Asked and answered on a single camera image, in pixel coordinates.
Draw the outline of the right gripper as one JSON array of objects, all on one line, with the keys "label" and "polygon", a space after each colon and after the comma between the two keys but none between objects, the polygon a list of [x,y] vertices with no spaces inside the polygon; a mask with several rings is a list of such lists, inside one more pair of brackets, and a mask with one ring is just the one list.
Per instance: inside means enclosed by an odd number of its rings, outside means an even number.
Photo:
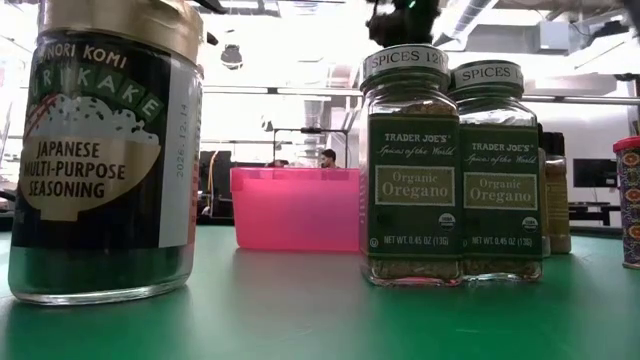
[{"label": "right gripper", "polygon": [[440,16],[439,0],[383,0],[394,6],[391,13],[374,14],[367,22],[369,39],[380,46],[398,44],[398,30],[403,29],[401,44],[433,43],[433,25]]}]

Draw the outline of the organic oregano glass jar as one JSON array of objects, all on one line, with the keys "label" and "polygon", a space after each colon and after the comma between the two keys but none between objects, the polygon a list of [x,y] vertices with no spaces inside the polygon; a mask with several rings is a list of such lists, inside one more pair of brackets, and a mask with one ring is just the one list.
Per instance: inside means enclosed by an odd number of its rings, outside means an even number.
[{"label": "organic oregano glass jar", "polygon": [[542,275],[538,124],[521,102],[523,93],[514,62],[474,61],[451,72],[449,96],[460,120],[462,266],[469,280]]},{"label": "organic oregano glass jar", "polygon": [[378,286],[462,280],[459,114],[447,55],[396,45],[363,63],[360,249]]}]

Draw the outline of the black-lid spice jar gold label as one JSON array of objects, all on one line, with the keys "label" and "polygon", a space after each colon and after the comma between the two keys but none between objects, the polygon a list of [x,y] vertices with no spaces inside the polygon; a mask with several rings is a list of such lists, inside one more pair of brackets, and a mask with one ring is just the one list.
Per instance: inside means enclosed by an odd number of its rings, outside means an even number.
[{"label": "black-lid spice jar gold label", "polygon": [[572,249],[568,205],[567,160],[564,135],[561,132],[543,132],[547,216],[552,254],[569,254]]}]

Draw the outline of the furikake seasoning jar gold lid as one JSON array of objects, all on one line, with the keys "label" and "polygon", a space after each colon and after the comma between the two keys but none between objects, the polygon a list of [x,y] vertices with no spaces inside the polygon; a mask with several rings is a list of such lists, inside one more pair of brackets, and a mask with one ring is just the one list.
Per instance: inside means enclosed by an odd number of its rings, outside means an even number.
[{"label": "furikake seasoning jar gold lid", "polygon": [[186,283],[203,39],[187,0],[40,0],[8,270],[17,299],[109,303]]}]

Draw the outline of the pink translucent plastic bin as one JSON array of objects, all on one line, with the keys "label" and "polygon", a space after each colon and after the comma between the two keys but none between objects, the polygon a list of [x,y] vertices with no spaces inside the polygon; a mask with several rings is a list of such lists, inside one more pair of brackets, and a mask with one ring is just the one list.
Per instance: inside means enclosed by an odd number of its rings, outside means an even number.
[{"label": "pink translucent plastic bin", "polygon": [[357,169],[236,167],[230,181],[239,247],[359,250]]}]

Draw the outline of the black low bench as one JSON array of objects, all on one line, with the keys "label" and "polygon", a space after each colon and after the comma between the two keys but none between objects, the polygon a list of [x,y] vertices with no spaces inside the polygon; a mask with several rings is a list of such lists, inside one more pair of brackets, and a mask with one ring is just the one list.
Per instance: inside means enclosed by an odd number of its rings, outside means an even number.
[{"label": "black low bench", "polygon": [[569,203],[569,219],[571,221],[599,221],[603,226],[610,226],[611,214],[619,211],[619,205],[612,205],[609,202]]}]

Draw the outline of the smoked paprika tin red lid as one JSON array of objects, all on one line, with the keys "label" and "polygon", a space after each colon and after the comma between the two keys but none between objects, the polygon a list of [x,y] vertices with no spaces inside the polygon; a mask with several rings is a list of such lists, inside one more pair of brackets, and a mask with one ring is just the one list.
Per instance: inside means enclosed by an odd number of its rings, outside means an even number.
[{"label": "smoked paprika tin red lid", "polygon": [[613,145],[616,155],[623,241],[623,266],[640,269],[640,136]]}]

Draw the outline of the silver diagonal ceiling duct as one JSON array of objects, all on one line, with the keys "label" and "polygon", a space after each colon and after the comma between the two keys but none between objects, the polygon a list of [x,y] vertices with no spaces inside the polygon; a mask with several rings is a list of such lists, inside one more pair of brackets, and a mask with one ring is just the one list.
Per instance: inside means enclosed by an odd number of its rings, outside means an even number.
[{"label": "silver diagonal ceiling duct", "polygon": [[440,33],[433,45],[443,46],[451,42],[464,43],[478,26],[479,19],[499,0],[448,0],[439,18]]}]

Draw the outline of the ceiling light rail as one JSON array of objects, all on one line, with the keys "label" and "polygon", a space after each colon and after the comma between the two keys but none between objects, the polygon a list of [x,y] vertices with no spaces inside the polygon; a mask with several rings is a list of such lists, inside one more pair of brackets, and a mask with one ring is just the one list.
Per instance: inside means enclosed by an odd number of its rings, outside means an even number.
[{"label": "ceiling light rail", "polygon": [[[205,93],[252,94],[252,95],[291,95],[321,97],[361,97],[362,93],[351,88],[291,88],[291,87],[234,87],[205,86]],[[521,100],[529,103],[567,103],[590,105],[640,106],[637,97],[607,96],[562,96],[562,95],[524,95]]]}]

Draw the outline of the small black wall monitor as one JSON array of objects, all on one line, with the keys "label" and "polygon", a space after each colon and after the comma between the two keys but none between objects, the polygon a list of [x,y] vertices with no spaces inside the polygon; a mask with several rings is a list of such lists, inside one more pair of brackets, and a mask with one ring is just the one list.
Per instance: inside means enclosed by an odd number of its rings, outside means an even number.
[{"label": "small black wall monitor", "polygon": [[616,188],[617,163],[611,159],[574,159],[573,185],[577,188]]}]

